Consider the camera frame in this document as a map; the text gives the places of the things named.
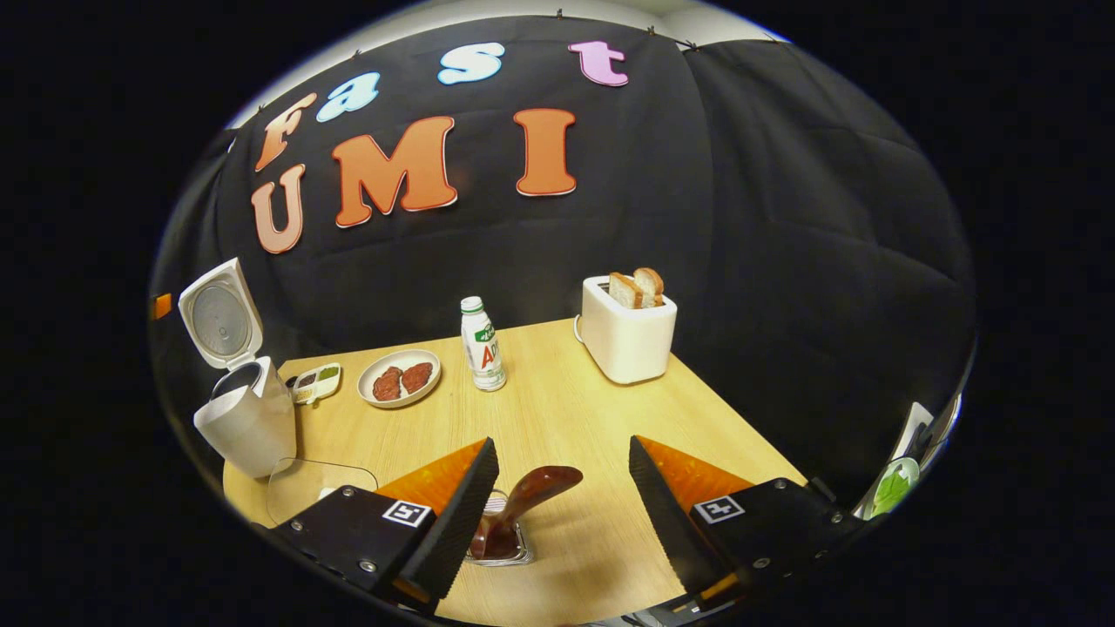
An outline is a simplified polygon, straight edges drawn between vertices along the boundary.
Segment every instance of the light blue letter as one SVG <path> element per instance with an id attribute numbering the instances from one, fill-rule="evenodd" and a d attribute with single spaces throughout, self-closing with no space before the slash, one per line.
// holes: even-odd
<path id="1" fill-rule="evenodd" d="M 474 83 L 489 78 L 500 71 L 500 59 L 503 46 L 492 44 L 471 44 L 454 48 L 442 57 L 442 65 L 450 68 L 437 73 L 437 79 L 444 85 L 454 83 Z"/>
<path id="2" fill-rule="evenodd" d="M 379 95 L 379 91 L 376 91 L 378 80 L 379 73 L 369 71 L 333 89 L 329 95 L 329 102 L 318 112 L 318 122 L 329 122 L 345 112 L 355 112 L 376 99 Z"/>

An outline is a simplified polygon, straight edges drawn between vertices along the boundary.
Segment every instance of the bottle cap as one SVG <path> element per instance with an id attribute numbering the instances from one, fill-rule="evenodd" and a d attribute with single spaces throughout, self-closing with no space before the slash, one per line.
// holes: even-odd
<path id="1" fill-rule="evenodd" d="M 471 296 L 460 300 L 462 314 L 476 314 L 484 309 L 484 301 L 478 296 Z"/>

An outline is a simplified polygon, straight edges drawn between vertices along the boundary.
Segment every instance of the orange tape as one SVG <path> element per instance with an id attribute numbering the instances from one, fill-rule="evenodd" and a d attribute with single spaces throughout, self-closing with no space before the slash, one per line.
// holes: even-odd
<path id="1" fill-rule="evenodd" d="M 158 320 L 171 312 L 171 295 L 164 293 L 155 299 L 155 311 L 153 319 Z"/>

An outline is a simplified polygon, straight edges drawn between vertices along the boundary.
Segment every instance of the bottle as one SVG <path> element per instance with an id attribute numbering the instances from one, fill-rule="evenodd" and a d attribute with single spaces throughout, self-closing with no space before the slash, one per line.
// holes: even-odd
<path id="1" fill-rule="evenodd" d="M 495 392 L 507 383 L 503 357 L 495 339 L 495 328 L 484 311 L 484 301 L 471 296 L 460 301 L 460 339 L 465 359 L 473 372 L 473 383 L 485 392 Z"/>

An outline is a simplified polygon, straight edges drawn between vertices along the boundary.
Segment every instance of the white wall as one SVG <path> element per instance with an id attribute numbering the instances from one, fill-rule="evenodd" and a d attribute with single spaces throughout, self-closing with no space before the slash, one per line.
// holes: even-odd
<path id="1" fill-rule="evenodd" d="M 396 39 L 462 21 L 504 16 L 553 16 L 561 7 L 566 17 L 590 18 L 644 29 L 697 45 L 731 39 L 778 39 L 744 18 L 698 0 L 430 0 L 397 11 L 337 41 L 277 80 L 252 99 L 227 124 L 239 128 L 259 108 L 311 76 Z"/>

